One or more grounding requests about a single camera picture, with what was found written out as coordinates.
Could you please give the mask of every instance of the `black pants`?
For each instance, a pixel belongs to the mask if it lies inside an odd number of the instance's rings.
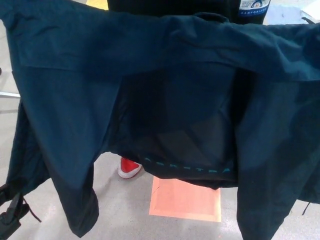
[[[165,16],[193,15],[199,12],[216,13],[236,24],[262,24],[266,12],[254,16],[239,16],[241,0],[107,0],[111,11],[136,15]]]

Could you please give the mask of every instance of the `black strap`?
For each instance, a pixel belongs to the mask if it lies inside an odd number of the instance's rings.
[[[28,203],[21,193],[17,193],[18,184],[10,183],[0,187],[0,206],[10,200],[11,203],[6,210],[0,214],[0,240],[7,240],[21,226],[22,219],[28,212],[41,223],[40,219],[32,212]]]
[[[305,20],[308,24],[316,24],[315,22],[311,21],[309,18],[306,18],[305,16],[302,17],[303,20]]]

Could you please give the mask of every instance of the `black object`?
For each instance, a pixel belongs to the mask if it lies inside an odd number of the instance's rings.
[[[41,222],[31,211],[23,195],[17,192],[20,187],[21,182],[17,180],[0,187],[0,206],[12,200],[6,212],[0,214],[0,240],[7,240],[18,230],[21,226],[20,219],[28,212],[31,212],[32,215]]]
[[[7,182],[52,178],[70,229],[99,216],[94,162],[238,187],[244,240],[320,203],[320,25],[136,16],[68,0],[0,0],[21,94]]]

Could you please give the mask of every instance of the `drawstring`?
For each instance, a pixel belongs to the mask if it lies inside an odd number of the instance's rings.
[[[309,202],[308,205],[305,207],[305,209],[304,209],[304,211],[303,211],[303,213],[302,213],[302,216],[305,215],[305,213],[306,213],[306,211],[307,211],[307,208],[309,207],[310,203],[311,203],[311,202]]]
[[[303,20],[305,20],[308,24],[316,24],[315,22],[311,21],[310,19],[306,18],[305,16],[302,17]]]
[[[37,217],[37,215],[31,210],[30,205],[27,203],[26,199],[23,198],[23,201],[25,202],[25,204],[27,204],[29,206],[29,212],[31,213],[31,215],[39,222],[42,223],[42,221],[40,220],[39,217]]]

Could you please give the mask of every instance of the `white shoe sole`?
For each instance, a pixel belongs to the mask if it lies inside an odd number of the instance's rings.
[[[141,170],[142,165],[139,164],[139,167],[132,170],[131,172],[124,172],[121,170],[121,163],[118,166],[118,175],[123,179],[131,179]]]

